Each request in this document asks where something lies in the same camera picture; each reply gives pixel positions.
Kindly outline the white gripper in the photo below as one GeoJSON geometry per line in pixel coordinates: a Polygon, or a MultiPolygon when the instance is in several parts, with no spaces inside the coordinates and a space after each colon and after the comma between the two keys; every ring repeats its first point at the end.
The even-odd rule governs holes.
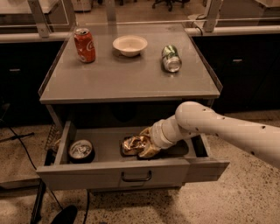
{"type": "Polygon", "coordinates": [[[165,150],[174,145],[173,142],[165,137],[163,124],[164,121],[160,120],[155,122],[151,128],[147,127],[140,132],[141,136],[150,137],[150,140],[152,141],[152,143],[147,144],[143,151],[138,154],[140,158],[153,158],[161,151],[161,149],[165,150]]]}

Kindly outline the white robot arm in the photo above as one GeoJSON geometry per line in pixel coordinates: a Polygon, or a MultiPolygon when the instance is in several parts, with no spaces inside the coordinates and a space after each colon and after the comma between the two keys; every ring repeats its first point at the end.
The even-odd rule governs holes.
{"type": "Polygon", "coordinates": [[[197,134],[209,134],[280,168],[278,127],[219,115],[195,101],[181,103],[175,115],[155,122],[147,131],[150,145],[139,154],[140,158],[152,158],[180,140],[189,139],[197,134]]]}

